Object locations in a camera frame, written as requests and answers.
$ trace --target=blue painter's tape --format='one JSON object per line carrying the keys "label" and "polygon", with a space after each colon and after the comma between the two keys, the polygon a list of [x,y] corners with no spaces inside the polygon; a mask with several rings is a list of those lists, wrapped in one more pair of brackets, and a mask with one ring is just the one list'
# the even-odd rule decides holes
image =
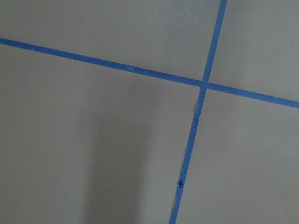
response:
{"label": "blue painter's tape", "polygon": [[175,222],[177,220],[178,209],[179,209],[179,205],[180,205],[183,190],[184,190],[184,185],[185,185],[188,167],[189,167],[191,154],[192,154],[192,150],[193,150],[193,145],[194,145],[194,141],[195,141],[195,137],[196,137],[199,118],[200,118],[202,107],[203,107],[203,104],[205,101],[207,85],[209,82],[209,78],[210,78],[210,74],[211,74],[211,70],[212,70],[212,66],[213,66],[213,62],[214,62],[214,56],[216,53],[220,30],[222,27],[226,4],[227,4],[227,0],[221,0],[215,27],[214,27],[214,32],[213,32],[213,36],[212,36],[212,40],[211,40],[210,50],[209,50],[209,54],[208,54],[208,57],[206,60],[206,67],[205,67],[205,71],[204,71],[204,75],[202,78],[202,83],[201,83],[201,87],[200,87],[200,91],[199,91],[199,96],[198,96],[198,100],[197,100],[197,110],[193,116],[191,130],[190,130],[187,147],[186,147],[186,151],[185,151],[185,156],[184,156],[184,160],[183,160],[183,164],[182,164],[182,168],[181,168],[181,173],[179,176],[179,180],[182,183],[182,187],[177,188],[176,198],[175,198],[174,206],[171,211],[169,224],[175,224]]}
{"label": "blue painter's tape", "polygon": [[78,55],[66,51],[61,51],[61,50],[56,50],[56,49],[51,49],[51,48],[46,48],[46,47],[41,47],[33,44],[28,44],[28,43],[23,43],[23,42],[18,42],[18,41],[12,41],[4,38],[0,38],[0,43],[8,46],[13,46],[17,48],[22,48],[22,49],[27,49],[27,50],[32,50],[48,55],[55,55],[59,57],[64,57],[64,58],[69,58],[73,59],[76,61],[81,61],[81,62],[86,62],[90,64],[96,64],[104,67],[109,67],[113,69],[118,69],[122,71],[128,71],[132,73],[137,73],[145,76],[150,76],[150,77],[156,77],[160,79],[165,79],[177,83],[183,83],[183,84],[188,84],[192,86],[201,86],[201,81],[196,80],[196,79],[191,79],[191,78],[186,78],[186,77],[181,77],[181,76],[175,76],[172,74],[168,73],[163,73],[163,72],[158,72],[158,71],[153,71],[149,69],[143,69],[131,65],[126,65],[126,64],[121,64],[121,63],[116,63],[116,62],[111,62],[111,61],[106,61],[94,57],[88,57],[84,55]]}
{"label": "blue painter's tape", "polygon": [[283,99],[283,98],[279,98],[279,97],[268,96],[268,95],[257,93],[257,92],[240,90],[237,88],[232,88],[232,87],[228,87],[228,86],[224,86],[224,85],[218,85],[218,84],[214,84],[214,83],[209,83],[207,88],[210,90],[230,93],[230,94],[234,94],[234,95],[238,95],[238,96],[242,96],[242,97],[248,97],[248,98],[252,98],[252,99],[258,99],[261,101],[266,101],[266,102],[279,104],[279,105],[283,105],[283,106],[299,108],[299,102],[297,102],[297,101]]}

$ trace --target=tape strip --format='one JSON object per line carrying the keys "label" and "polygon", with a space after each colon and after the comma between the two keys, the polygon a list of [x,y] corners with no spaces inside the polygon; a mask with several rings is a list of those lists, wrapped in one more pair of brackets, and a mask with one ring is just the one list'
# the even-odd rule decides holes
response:
{"label": "tape strip", "polygon": [[[131,65],[126,65],[126,64],[121,64],[121,63],[116,63],[116,62],[111,62],[111,61],[106,61],[94,57],[88,57],[84,55],[78,55],[66,51],[61,51],[61,50],[55,50],[51,48],[46,48],[46,47],[41,47],[33,44],[28,44],[28,43],[23,43],[23,42],[18,42],[18,41],[12,41],[9,39],[5,38],[0,38],[0,44],[7,45],[7,46],[12,46],[12,47],[17,47],[17,48],[22,48],[26,50],[31,50],[31,51],[36,51],[44,54],[49,54],[49,55],[54,55],[58,57],[64,57],[64,58],[69,58],[81,62],[86,62],[86,63],[91,63],[91,64],[96,64],[100,66],[105,66],[113,69],[118,69],[118,70],[123,70],[123,71],[128,71],[128,72],[133,72],[136,74],[141,74],[145,76],[150,76],[150,77],[156,77],[160,79],[165,79],[177,83],[183,83],[187,85],[192,85],[192,86],[201,86],[200,80],[196,79],[191,79],[191,78],[186,78],[186,77],[181,77],[181,76],[175,76],[172,74],[167,74],[163,72],[158,72],[158,71],[153,71],[149,69],[143,69]],[[289,99],[284,99],[284,98],[279,98],[279,97],[273,97],[257,92],[251,92],[251,91],[246,91],[246,90],[241,90],[237,88],[232,88],[224,85],[218,85],[218,84],[213,84],[209,83],[208,84],[208,89],[215,90],[215,91],[220,91],[220,92],[225,92],[229,94],[234,94],[238,96],[243,96],[243,97],[248,97],[252,99],[257,99],[261,101],[266,101],[274,104],[279,104],[279,105],[284,105],[284,106],[289,106],[289,107],[294,107],[294,108],[299,108],[299,102],[297,101],[292,101]]]}
{"label": "tape strip", "polygon": [[266,101],[266,102],[270,102],[270,103],[274,103],[274,104],[279,104],[279,105],[289,106],[289,107],[294,107],[294,108],[299,109],[299,102],[289,100],[289,99],[273,97],[273,96],[269,96],[269,95],[265,95],[265,94],[261,94],[261,93],[257,93],[257,92],[247,91],[247,90],[240,90],[237,88],[232,88],[232,87],[228,87],[228,86],[224,86],[224,85],[218,85],[218,84],[214,84],[214,83],[209,83],[207,85],[207,88],[210,90],[225,92],[225,93],[234,94],[237,96],[247,97],[247,98],[251,98],[251,99],[257,99],[257,100],[261,100],[261,101]]}
{"label": "tape strip", "polygon": [[55,55],[58,57],[69,58],[69,59],[76,60],[76,61],[86,62],[86,63],[90,63],[90,64],[96,64],[96,65],[109,67],[109,68],[113,68],[113,69],[118,69],[118,70],[122,70],[122,71],[133,72],[133,73],[137,73],[140,75],[165,79],[165,80],[169,80],[169,81],[173,81],[173,82],[177,82],[177,83],[183,83],[183,84],[197,86],[197,87],[200,87],[200,85],[201,85],[201,81],[196,80],[196,79],[175,76],[172,74],[167,74],[167,73],[163,73],[163,72],[159,72],[159,71],[143,69],[143,68],[127,65],[127,64],[106,61],[106,60],[102,60],[102,59],[98,59],[98,58],[94,58],[94,57],[78,55],[78,54],[74,54],[74,53],[70,53],[70,52],[66,52],[66,51],[62,51],[62,50],[55,50],[55,49],[41,47],[41,46],[23,43],[23,42],[19,42],[19,41],[12,41],[12,40],[8,40],[8,39],[0,38],[0,43],[4,44],[4,45],[22,48],[22,49],[31,50],[31,51],[36,51],[36,52],[40,52],[40,53],[44,53],[44,54],[48,54],[48,55]]}
{"label": "tape strip", "polygon": [[183,160],[183,164],[182,164],[182,168],[181,168],[181,173],[179,176],[178,182],[180,183],[180,187],[177,187],[176,198],[175,198],[174,206],[171,211],[169,224],[175,224],[176,220],[177,220],[178,209],[179,209],[179,205],[180,205],[183,190],[184,190],[184,185],[185,185],[188,167],[189,167],[191,154],[192,154],[192,150],[193,150],[193,145],[194,145],[194,141],[195,141],[195,137],[196,137],[198,123],[199,123],[202,107],[203,107],[203,104],[205,101],[206,90],[207,90],[209,78],[211,75],[211,70],[212,70],[212,66],[213,66],[213,62],[214,62],[214,56],[216,53],[220,30],[222,27],[226,4],[227,4],[227,0],[221,0],[215,27],[214,27],[214,32],[213,32],[213,36],[212,36],[212,40],[211,40],[210,50],[209,50],[209,54],[208,54],[208,57],[206,60],[206,67],[205,67],[204,75],[202,78],[201,88],[199,91],[199,96],[198,96],[198,101],[197,101],[197,110],[193,116],[191,130],[190,130],[187,147],[186,147],[186,151],[185,151],[185,156],[184,156],[184,160]]}

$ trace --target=concrete floor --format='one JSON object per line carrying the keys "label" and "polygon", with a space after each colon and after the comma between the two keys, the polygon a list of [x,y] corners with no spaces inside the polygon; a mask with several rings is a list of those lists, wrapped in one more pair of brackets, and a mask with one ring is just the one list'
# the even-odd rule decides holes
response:
{"label": "concrete floor", "polygon": [[[0,37],[201,80],[219,3],[3,0]],[[229,0],[210,82],[299,101],[298,12]],[[168,223],[199,87],[0,52],[0,223]],[[208,90],[177,223],[297,224],[298,160],[298,109]]]}

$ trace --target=gray floor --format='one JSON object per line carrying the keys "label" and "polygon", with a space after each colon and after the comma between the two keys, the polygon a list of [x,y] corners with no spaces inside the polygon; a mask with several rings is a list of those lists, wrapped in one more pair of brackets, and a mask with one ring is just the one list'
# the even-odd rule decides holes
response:
{"label": "gray floor", "polygon": [[[3,0],[0,37],[200,80],[219,2]],[[298,12],[229,0],[210,81],[299,101]],[[0,52],[0,223],[168,223],[199,88]],[[298,109],[208,90],[177,223],[299,223],[298,145]]]}

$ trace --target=blue tape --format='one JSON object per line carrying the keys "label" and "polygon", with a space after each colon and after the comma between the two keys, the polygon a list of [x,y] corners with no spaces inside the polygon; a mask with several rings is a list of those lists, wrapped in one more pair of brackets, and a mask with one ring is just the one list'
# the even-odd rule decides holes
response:
{"label": "blue tape", "polygon": [[196,137],[198,123],[199,123],[202,107],[203,107],[203,104],[205,101],[206,90],[207,90],[209,78],[211,75],[211,70],[212,70],[212,66],[213,66],[213,62],[214,62],[214,57],[215,57],[215,53],[216,53],[216,48],[217,48],[217,44],[218,44],[220,30],[222,27],[222,22],[223,22],[223,17],[224,17],[227,1],[228,0],[221,0],[221,2],[220,2],[218,15],[217,15],[217,19],[216,19],[216,23],[215,23],[215,27],[214,27],[214,32],[213,32],[213,36],[212,36],[212,40],[211,40],[210,50],[209,50],[209,54],[208,54],[208,57],[206,60],[206,67],[205,67],[205,71],[204,71],[204,75],[203,75],[202,83],[201,83],[201,88],[200,88],[199,96],[198,96],[198,100],[197,100],[197,110],[193,116],[190,134],[189,134],[187,147],[186,147],[186,151],[185,151],[185,156],[184,156],[184,160],[183,160],[183,164],[182,164],[182,168],[181,168],[181,173],[179,176],[179,182],[181,183],[180,184],[181,187],[177,187],[176,198],[175,198],[174,206],[171,211],[169,224],[175,224],[176,220],[177,220],[178,209],[179,209],[179,205],[180,205],[183,190],[184,190],[184,185],[185,185],[185,181],[186,181],[186,177],[187,177],[188,167],[189,167],[189,163],[190,163],[190,159],[191,159],[191,154],[192,154],[193,145],[194,145],[194,141],[195,141],[195,137]]}
{"label": "blue tape", "polygon": [[[160,79],[165,79],[165,80],[169,80],[169,81],[173,81],[173,82],[177,82],[177,83],[183,83],[183,84],[192,85],[192,86],[197,86],[197,87],[200,87],[201,83],[202,83],[202,81],[199,81],[196,79],[175,76],[172,74],[153,71],[153,70],[149,70],[149,69],[143,69],[143,68],[126,65],[126,64],[121,64],[121,63],[116,63],[116,62],[111,62],[111,61],[106,61],[106,60],[102,60],[102,59],[98,59],[98,58],[94,58],[94,57],[88,57],[88,56],[78,55],[78,54],[74,54],[74,53],[70,53],[70,52],[66,52],[66,51],[41,47],[41,46],[37,46],[37,45],[33,45],[33,44],[12,41],[12,40],[8,40],[5,38],[0,38],[0,44],[17,47],[17,48],[22,48],[22,49],[27,49],[27,50],[31,50],[31,51],[36,51],[36,52],[40,52],[40,53],[44,53],[44,54],[69,58],[69,59],[73,59],[73,60],[77,60],[77,61],[81,61],[81,62],[96,64],[96,65],[105,66],[105,67],[109,67],[109,68],[113,68],[113,69],[128,71],[128,72],[132,72],[132,73],[136,73],[136,74],[141,74],[141,75],[150,76],[150,77],[156,77],[156,78],[160,78]],[[211,69],[212,69],[211,64],[206,67],[205,80],[209,79]],[[230,93],[230,94],[234,94],[234,95],[238,95],[238,96],[248,97],[248,98],[252,98],[252,99],[262,100],[262,101],[279,104],[279,105],[285,105],[285,106],[294,107],[294,108],[298,108],[298,105],[299,105],[299,102],[297,102],[297,101],[268,96],[265,94],[260,94],[260,93],[256,93],[256,92],[246,91],[246,90],[240,90],[237,88],[232,88],[232,87],[213,84],[213,83],[208,83],[207,88],[211,89],[211,90],[215,90],[215,91]]]}
{"label": "blue tape", "polygon": [[234,94],[234,95],[242,96],[242,97],[248,97],[251,99],[258,99],[261,101],[266,101],[266,102],[270,102],[270,103],[274,103],[274,104],[279,104],[279,105],[289,106],[289,107],[294,107],[294,108],[299,109],[299,102],[289,100],[289,99],[273,97],[273,96],[269,96],[269,95],[265,95],[265,94],[261,94],[261,93],[257,93],[257,92],[247,91],[247,90],[240,90],[237,88],[232,88],[232,87],[228,87],[228,86],[224,86],[224,85],[218,85],[218,84],[214,84],[214,83],[209,83],[207,88],[210,90],[225,92],[225,93]]}
{"label": "blue tape", "polygon": [[18,41],[12,41],[12,40],[8,40],[8,39],[4,39],[4,38],[0,38],[0,43],[4,44],[4,45],[22,48],[22,49],[26,49],[26,50],[32,50],[32,51],[36,51],[36,52],[40,52],[40,53],[44,53],[44,54],[48,54],[48,55],[55,55],[58,57],[69,58],[69,59],[73,59],[76,61],[81,61],[81,62],[101,65],[101,66],[109,67],[109,68],[113,68],[113,69],[118,69],[118,70],[122,70],[122,71],[137,73],[140,75],[165,79],[165,80],[169,80],[169,81],[173,81],[173,82],[177,82],[177,83],[183,83],[183,84],[188,84],[188,85],[197,86],[197,87],[201,86],[201,81],[196,80],[196,79],[175,76],[172,74],[153,71],[153,70],[149,70],[149,69],[143,69],[143,68],[126,65],[126,64],[121,64],[121,63],[116,63],[116,62],[111,62],[111,61],[106,61],[106,60],[102,60],[102,59],[98,59],[98,58],[94,58],[94,57],[78,55],[78,54],[74,54],[74,53],[70,53],[70,52],[66,52],[66,51],[55,50],[55,49],[51,49],[51,48],[41,47],[41,46],[18,42]]}

